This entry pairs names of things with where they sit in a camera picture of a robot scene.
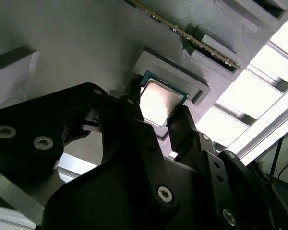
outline gray 3d printed part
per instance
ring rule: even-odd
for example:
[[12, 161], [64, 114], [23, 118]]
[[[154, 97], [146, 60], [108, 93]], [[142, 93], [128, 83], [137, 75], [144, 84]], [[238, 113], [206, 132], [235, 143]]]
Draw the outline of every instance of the gray 3d printed part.
[[0, 55], [0, 104], [32, 81], [38, 56], [27, 47]]
[[204, 34], [198, 28], [196, 28], [193, 32], [193, 35], [199, 39], [202, 43], [212, 47], [214, 50], [222, 53], [224, 56], [231, 58], [236, 63], [238, 63], [241, 68], [240, 69], [228, 69], [227, 66], [224, 66], [222, 63], [218, 62], [217, 60], [212, 60], [204, 53], [200, 52], [196, 49], [195, 46], [191, 45], [188, 42], [184, 43], [184, 48], [190, 55], [192, 62], [200, 61], [201, 63], [205, 64], [206, 66], [210, 67], [211, 69], [215, 70], [216, 72], [222, 74], [222, 76], [226, 77], [227, 79], [234, 81], [241, 72], [246, 68], [248, 63], [239, 57], [237, 54], [232, 52], [230, 49], [225, 47], [224, 45], [220, 44], [218, 41], [214, 40], [212, 37]]
[[259, 28], [277, 31], [288, 19], [288, 1], [284, 0], [216, 0], [215, 3], [255, 33]]
[[133, 73], [142, 76], [146, 72], [157, 75], [161, 80], [175, 85], [175, 87], [187, 93], [189, 95], [188, 100], [194, 105], [199, 105], [210, 91], [204, 80], [188, 73], [153, 51], [143, 51], [133, 68]]

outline black plastic part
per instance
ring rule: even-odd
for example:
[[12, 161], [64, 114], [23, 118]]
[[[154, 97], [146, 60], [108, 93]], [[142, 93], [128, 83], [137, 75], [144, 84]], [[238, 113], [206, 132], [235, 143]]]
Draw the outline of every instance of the black plastic part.
[[220, 152], [219, 158], [225, 165], [233, 198], [246, 229], [278, 229], [275, 225], [268, 194], [262, 187], [259, 178], [238, 157], [232, 159], [228, 153], [227, 150]]
[[131, 79], [125, 89], [128, 97], [137, 103], [140, 103], [142, 78], [143, 76], [138, 75], [136, 78]]
[[[80, 130], [81, 124], [75, 123], [76, 118], [91, 106], [101, 106], [107, 96], [100, 87], [85, 83], [0, 109], [0, 126], [16, 129], [14, 137], [0, 138], [0, 172], [17, 181], [47, 177], [61, 157], [65, 142], [79, 138], [79, 132], [87, 136]], [[36, 149], [34, 139], [39, 136], [52, 139], [53, 147]]]
[[284, 139], [284, 137], [281, 137], [281, 138], [278, 140], [276, 152], [275, 152], [275, 155], [274, 155], [274, 158], [273, 158], [273, 162], [272, 162], [270, 174], [269, 174], [269, 177], [268, 177], [269, 180], [272, 180], [272, 179], [273, 179], [274, 171], [275, 171], [276, 163], [277, 163], [278, 156], [279, 156], [279, 153], [280, 153], [280, 148], [282, 147], [283, 139]]
[[[153, 227], [156, 221], [166, 224], [179, 207], [179, 197], [175, 195], [167, 166], [163, 159], [159, 143], [151, 124], [144, 122], [140, 106], [127, 96], [120, 98], [119, 124], [116, 125], [117, 139], [108, 145], [116, 144], [111, 150], [112, 159], [123, 158], [124, 171], [128, 178], [128, 194], [130, 206], [136, 222], [142, 222], [139, 227]], [[104, 130], [104, 137], [110, 137]], [[160, 186], [167, 187], [173, 200], [162, 201], [158, 195]], [[137, 213], [145, 210], [146, 216]]]
[[214, 219], [201, 227], [214, 229], [222, 225], [224, 229], [232, 228], [224, 219], [224, 209], [235, 216], [235, 226], [239, 226], [224, 164], [215, 155], [212, 141], [196, 131], [188, 107], [181, 106], [168, 119], [168, 130], [172, 149], [178, 154], [174, 161], [198, 172], [196, 181], [201, 184], [198, 189], [198, 206]]
[[[86, 229], [165, 229], [193, 230], [210, 218], [197, 205], [196, 173], [189, 167], [166, 160], [166, 166], [173, 179], [180, 208], [164, 224], [160, 216], [151, 219], [151, 213], [142, 206], [143, 194], [135, 187], [130, 190], [130, 178], [126, 177], [122, 159], [112, 159], [79, 178], [64, 185], [48, 202], [43, 230], [86, 230]], [[137, 198], [131, 203], [130, 192]]]

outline hole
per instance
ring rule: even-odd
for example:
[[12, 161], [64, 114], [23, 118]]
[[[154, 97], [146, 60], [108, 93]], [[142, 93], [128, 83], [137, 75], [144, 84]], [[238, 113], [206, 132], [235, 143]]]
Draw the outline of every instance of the hole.
[[0, 130], [0, 133], [1, 134], [5, 134], [5, 135], [10, 135], [12, 132], [8, 128], [3, 128], [3, 129]]
[[148, 150], [149, 150], [150, 152], [155, 152], [155, 149], [154, 149], [153, 147], [151, 147], [151, 146], [148, 146]]
[[45, 139], [39, 140], [38, 143], [43, 146], [47, 146], [49, 144], [49, 142]]
[[222, 178], [222, 177], [220, 177], [220, 176], [217, 176], [217, 179], [218, 179], [220, 182], [224, 183], [224, 180], [223, 180], [223, 178]]
[[98, 94], [98, 95], [101, 95], [101, 94], [102, 94], [102, 92], [101, 92], [100, 90], [96, 90], [96, 89], [94, 89], [94, 93], [96, 93], [96, 94]]
[[128, 99], [127, 100], [130, 104], [134, 104], [133, 100]]
[[284, 10], [271, 0], [253, 0], [275, 18], [280, 18]]
[[216, 163], [216, 162], [215, 162], [215, 166], [216, 166], [217, 168], [219, 168], [219, 167], [220, 167], [220, 165], [219, 165], [218, 163]]

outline silver screw head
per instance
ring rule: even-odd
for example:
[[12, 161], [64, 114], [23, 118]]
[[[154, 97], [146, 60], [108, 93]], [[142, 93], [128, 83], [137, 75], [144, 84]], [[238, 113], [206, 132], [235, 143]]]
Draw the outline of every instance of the silver screw head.
[[158, 188], [158, 195], [161, 198], [161, 200], [163, 200], [163, 202], [165, 203], [169, 203], [173, 200], [173, 195], [171, 191], [164, 186], [160, 186]]
[[16, 135], [16, 129], [12, 126], [0, 126], [0, 138], [8, 139]]
[[202, 137], [205, 139], [205, 140], [210, 140], [209, 137], [207, 135], [205, 135], [204, 133], [202, 133]]
[[130, 104], [134, 104], [133, 100], [128, 99], [127, 100]]
[[53, 146], [53, 141], [45, 136], [35, 138], [33, 143], [34, 147], [38, 150], [48, 150]]
[[98, 94], [98, 95], [101, 95], [101, 94], [102, 94], [102, 92], [101, 92], [100, 90], [94, 89], [93, 91], [94, 91], [94, 93], [96, 93], [96, 94]]
[[236, 226], [237, 224], [236, 218], [228, 209], [223, 209], [223, 216], [225, 220], [228, 222], [228, 224], [230, 224], [233, 227]]
[[233, 154], [232, 152], [227, 152], [227, 154], [230, 156], [230, 158], [232, 158], [232, 159], [235, 159], [236, 158], [236, 155], [235, 154]]

